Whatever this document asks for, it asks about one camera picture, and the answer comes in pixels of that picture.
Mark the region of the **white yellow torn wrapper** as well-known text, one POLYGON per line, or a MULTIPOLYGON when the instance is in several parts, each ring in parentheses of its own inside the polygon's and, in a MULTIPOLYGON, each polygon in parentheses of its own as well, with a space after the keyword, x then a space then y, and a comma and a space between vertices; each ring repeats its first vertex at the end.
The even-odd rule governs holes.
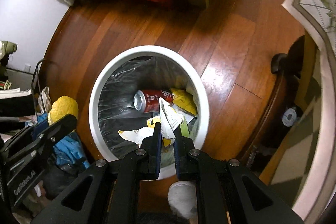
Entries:
MULTIPOLYGON (((169 122, 169 126, 174 131, 177 126, 179 120, 173 120, 171 119, 169 122)), ((130 131, 123 131, 118 130, 118 134, 120 137, 122 137, 124 140, 131 141, 138 145, 140 148, 142 145, 143 139, 150 137, 154 134, 154 127, 156 123, 161 122, 161 118, 159 116, 155 116, 153 118, 150 118, 147 120, 147 126, 137 129, 137 130, 130 130, 130 131)), ((167 151, 168 147, 170 147, 173 144, 173 139, 167 139, 165 137, 162 137, 163 146, 164 149, 167 151)))

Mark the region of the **red soda can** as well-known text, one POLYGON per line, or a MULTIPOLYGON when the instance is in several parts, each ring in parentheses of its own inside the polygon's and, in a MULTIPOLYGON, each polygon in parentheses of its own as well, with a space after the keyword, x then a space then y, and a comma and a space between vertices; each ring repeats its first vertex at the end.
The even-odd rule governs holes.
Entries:
POLYGON ((159 111, 159 99, 163 98, 165 101, 173 102, 171 91, 142 89, 138 90, 133 97, 133 104, 137 111, 142 113, 150 113, 159 111))

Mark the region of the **yellow snack wrapper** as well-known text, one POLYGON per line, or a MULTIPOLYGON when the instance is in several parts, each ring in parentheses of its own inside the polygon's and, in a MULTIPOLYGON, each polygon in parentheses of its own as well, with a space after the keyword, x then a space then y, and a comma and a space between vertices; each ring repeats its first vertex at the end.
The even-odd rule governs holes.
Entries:
POLYGON ((170 88, 173 103, 190 114, 197 115, 197 106, 193 96, 183 89, 170 88))

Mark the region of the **torn white carton box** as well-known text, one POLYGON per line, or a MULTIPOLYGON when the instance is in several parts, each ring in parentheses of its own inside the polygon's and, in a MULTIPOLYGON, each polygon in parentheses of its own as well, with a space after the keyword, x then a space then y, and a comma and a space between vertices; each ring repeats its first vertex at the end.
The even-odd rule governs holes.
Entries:
POLYGON ((164 147, 175 142, 174 130, 184 121, 184 116, 177 113, 163 98, 159 99, 159 116, 161 121, 161 135, 164 147))

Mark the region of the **white round trash bin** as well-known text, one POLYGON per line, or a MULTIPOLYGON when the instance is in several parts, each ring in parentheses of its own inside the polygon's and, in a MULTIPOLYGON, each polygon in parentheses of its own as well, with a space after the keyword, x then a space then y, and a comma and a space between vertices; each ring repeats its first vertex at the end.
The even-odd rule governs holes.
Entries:
POLYGON ((138 148, 158 118, 159 98, 177 91, 193 99, 195 112, 171 102, 187 122, 189 137, 202 148, 210 123, 205 87, 193 66, 178 53, 160 46, 138 46, 112 59, 94 83, 89 126, 96 147, 107 161, 138 148))

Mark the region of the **grey slipper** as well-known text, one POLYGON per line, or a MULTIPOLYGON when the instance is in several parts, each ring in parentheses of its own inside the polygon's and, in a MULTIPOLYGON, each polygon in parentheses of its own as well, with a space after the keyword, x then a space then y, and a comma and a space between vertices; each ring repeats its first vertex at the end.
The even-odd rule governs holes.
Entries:
POLYGON ((173 183, 169 187, 167 199, 174 214, 188 220, 197 219, 197 193, 193 182, 173 183))

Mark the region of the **blue jacket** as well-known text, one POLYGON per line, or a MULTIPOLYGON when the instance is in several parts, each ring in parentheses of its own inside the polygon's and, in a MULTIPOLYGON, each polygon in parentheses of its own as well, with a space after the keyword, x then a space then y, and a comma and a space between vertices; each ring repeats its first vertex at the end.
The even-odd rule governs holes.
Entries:
MULTIPOLYGON (((33 140, 35 140, 43 130, 49 127, 47 116, 47 113, 38 116, 38 122, 31 134, 33 140)), ((54 153, 56 155, 56 165, 58 166, 68 164, 73 168, 78 166, 85 169, 90 166, 81 145, 81 141, 74 131, 54 145, 54 153)))

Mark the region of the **yellow plush item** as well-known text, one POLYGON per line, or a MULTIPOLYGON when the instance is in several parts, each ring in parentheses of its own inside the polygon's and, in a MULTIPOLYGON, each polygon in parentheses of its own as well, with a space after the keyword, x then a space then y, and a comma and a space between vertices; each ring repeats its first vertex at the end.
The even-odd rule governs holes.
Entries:
POLYGON ((51 106, 47 119, 49 125, 54 124, 67 114, 71 114, 78 118, 79 108, 76 100, 68 96, 61 96, 51 106))

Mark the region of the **white checked tablecloth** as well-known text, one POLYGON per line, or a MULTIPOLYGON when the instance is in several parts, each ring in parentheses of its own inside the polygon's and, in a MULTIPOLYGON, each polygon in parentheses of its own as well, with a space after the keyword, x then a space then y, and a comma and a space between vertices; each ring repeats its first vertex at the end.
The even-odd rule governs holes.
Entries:
POLYGON ((303 114, 261 173, 305 223, 324 221, 335 199, 335 0, 285 0, 305 29, 294 103, 303 114))

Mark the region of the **dark wooden table frame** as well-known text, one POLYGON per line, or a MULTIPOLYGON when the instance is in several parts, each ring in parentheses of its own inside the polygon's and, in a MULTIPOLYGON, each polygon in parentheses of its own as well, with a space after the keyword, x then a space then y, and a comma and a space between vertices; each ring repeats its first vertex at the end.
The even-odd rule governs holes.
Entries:
POLYGON ((270 72, 276 76, 266 107, 238 159, 260 176, 287 133, 303 115, 306 103, 300 102, 307 91, 308 76, 316 46, 306 35, 300 36, 287 53, 277 53, 270 62, 270 72))

